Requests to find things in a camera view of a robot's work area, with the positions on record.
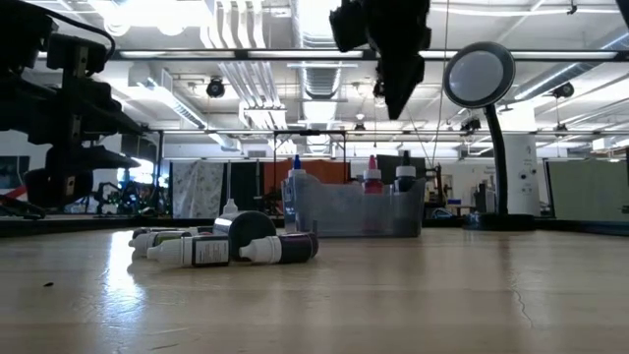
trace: lamp base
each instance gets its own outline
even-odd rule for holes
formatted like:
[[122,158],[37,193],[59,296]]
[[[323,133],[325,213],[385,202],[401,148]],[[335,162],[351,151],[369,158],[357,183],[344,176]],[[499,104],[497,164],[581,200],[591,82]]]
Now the lamp base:
[[471,213],[463,221],[466,230],[533,231],[535,217],[527,214]]

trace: table surface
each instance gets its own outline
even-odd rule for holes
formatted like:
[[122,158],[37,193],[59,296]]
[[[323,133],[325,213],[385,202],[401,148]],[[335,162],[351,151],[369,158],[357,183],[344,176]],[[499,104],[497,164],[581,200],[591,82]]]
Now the table surface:
[[0,240],[2,352],[629,352],[625,238],[427,229],[221,268],[132,262],[130,238]]

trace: white bottle cap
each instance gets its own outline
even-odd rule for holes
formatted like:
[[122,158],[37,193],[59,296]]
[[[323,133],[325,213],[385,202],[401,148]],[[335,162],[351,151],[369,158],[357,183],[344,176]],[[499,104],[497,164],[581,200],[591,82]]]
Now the white bottle cap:
[[306,174],[306,170],[304,169],[289,169],[288,170],[288,177],[293,177],[295,175],[305,175]]
[[129,241],[129,247],[135,248],[138,256],[145,257],[146,251],[149,247],[152,247],[156,235],[157,232],[140,234],[135,239]]
[[249,246],[241,247],[240,257],[253,263],[276,264],[282,258],[282,244],[277,236],[252,240]]
[[395,177],[413,177],[417,175],[415,166],[397,166],[395,167]]
[[234,203],[233,199],[229,199],[227,201],[227,204],[223,207],[223,213],[234,213],[234,212],[238,212],[238,207],[236,206],[236,203]]
[[365,180],[382,179],[382,172],[378,169],[368,169],[363,172]]
[[146,251],[146,257],[164,264],[180,265],[185,239],[182,237],[181,240],[166,240],[159,246],[149,248]]

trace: black stand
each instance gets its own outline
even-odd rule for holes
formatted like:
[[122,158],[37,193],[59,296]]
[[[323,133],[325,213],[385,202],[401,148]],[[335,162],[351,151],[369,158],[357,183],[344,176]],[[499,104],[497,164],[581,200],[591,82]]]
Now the black stand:
[[495,111],[495,105],[485,107],[485,116],[489,133],[493,141],[493,160],[495,162],[495,180],[497,205],[496,213],[472,213],[466,216],[463,228],[468,230],[485,231],[530,231],[535,229],[535,219],[532,215],[509,214],[507,159],[504,149],[504,139],[500,122]]

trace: plastic storage bin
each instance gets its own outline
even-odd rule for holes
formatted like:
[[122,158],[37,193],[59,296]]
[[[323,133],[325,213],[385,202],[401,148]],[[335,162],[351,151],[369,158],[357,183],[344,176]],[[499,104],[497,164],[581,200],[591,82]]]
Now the plastic storage bin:
[[421,234],[426,179],[405,193],[390,185],[382,195],[366,195],[360,185],[323,184],[304,174],[282,181],[288,232],[310,231],[319,237],[417,237]]

